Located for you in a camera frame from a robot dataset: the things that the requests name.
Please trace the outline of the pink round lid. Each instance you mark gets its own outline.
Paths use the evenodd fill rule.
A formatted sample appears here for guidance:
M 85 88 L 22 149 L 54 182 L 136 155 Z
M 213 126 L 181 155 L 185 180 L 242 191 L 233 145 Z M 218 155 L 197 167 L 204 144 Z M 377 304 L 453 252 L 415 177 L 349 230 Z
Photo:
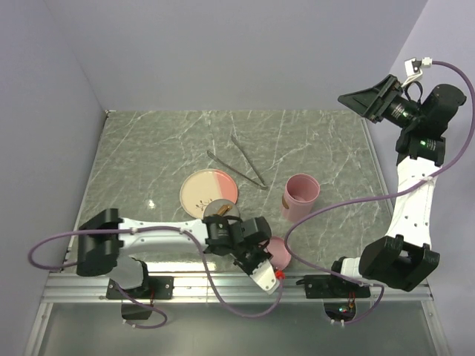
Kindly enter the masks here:
M 270 263 L 274 268 L 283 271 L 289 265 L 292 257 L 287 251 L 282 238 L 272 236 L 266 250 L 272 255 Z

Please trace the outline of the grey round lid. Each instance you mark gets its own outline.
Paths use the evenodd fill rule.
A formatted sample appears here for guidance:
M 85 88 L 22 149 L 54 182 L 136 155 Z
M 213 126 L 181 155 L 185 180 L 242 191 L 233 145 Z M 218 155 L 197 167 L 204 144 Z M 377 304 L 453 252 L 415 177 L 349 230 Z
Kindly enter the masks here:
M 238 207 L 230 200 L 217 199 L 211 201 L 205 208 L 204 217 L 219 215 L 222 217 L 240 217 Z

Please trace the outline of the metal tongs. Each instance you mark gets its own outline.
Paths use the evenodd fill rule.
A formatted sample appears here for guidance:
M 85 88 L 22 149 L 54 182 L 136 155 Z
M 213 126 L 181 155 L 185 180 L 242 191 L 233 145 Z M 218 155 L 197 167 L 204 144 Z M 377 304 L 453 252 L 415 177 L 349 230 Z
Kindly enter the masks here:
M 245 150 L 235 134 L 232 133 L 230 135 L 229 144 L 225 147 L 224 152 L 213 148 L 208 149 L 206 155 L 223 169 L 246 180 L 256 188 L 262 191 L 269 189 L 268 184 L 263 178 L 263 174 L 259 171 L 249 153 Z

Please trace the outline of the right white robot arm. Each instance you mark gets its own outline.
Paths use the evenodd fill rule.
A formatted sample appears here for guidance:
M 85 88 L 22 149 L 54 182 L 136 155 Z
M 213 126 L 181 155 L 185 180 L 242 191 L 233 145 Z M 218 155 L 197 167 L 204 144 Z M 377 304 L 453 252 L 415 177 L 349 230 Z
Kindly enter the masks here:
M 327 279 L 338 297 L 353 289 L 353 278 L 379 281 L 412 291 L 438 266 L 430 238 L 435 173 L 445 161 L 444 132 L 467 98 L 457 87 L 437 85 L 424 101 L 409 98 L 406 86 L 389 75 L 377 85 L 340 95 L 338 101 L 371 122 L 384 119 L 401 131 L 396 141 L 398 196 L 386 234 L 358 258 L 341 259 L 340 271 Z

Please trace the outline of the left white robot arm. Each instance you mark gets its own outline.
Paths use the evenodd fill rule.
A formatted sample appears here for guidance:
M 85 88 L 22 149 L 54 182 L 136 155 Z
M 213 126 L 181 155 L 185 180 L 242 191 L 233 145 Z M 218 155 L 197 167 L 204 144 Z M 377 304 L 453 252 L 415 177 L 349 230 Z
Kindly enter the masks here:
M 76 273 L 105 275 L 133 298 L 150 289 L 145 262 L 135 254 L 147 251 L 202 252 L 230 256 L 235 266 L 267 294 L 279 286 L 266 250 L 271 228 L 264 217 L 242 220 L 217 214 L 186 222 L 143 222 L 122 218 L 116 208 L 101 211 L 80 226 Z

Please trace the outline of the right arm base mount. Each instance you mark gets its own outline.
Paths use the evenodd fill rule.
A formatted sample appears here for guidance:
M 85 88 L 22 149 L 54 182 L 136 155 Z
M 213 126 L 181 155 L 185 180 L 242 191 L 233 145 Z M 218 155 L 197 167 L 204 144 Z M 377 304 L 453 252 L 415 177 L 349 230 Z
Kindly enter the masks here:
M 359 286 L 331 274 L 304 275 L 296 282 L 297 286 L 304 287 L 305 297 L 308 300 L 325 299 L 324 312 L 331 322 L 345 324 L 356 318 L 359 298 L 369 298 L 370 288 Z

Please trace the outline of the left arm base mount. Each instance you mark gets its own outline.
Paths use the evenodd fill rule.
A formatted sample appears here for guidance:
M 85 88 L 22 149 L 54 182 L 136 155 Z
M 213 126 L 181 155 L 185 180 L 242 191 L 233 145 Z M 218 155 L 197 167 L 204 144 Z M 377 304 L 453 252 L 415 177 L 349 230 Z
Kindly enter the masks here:
M 121 300 L 121 315 L 127 322 L 146 321 L 152 315 L 151 308 L 157 300 L 170 300 L 173 295 L 172 276 L 146 277 L 145 282 L 132 289 L 124 289 L 109 280 L 105 298 Z

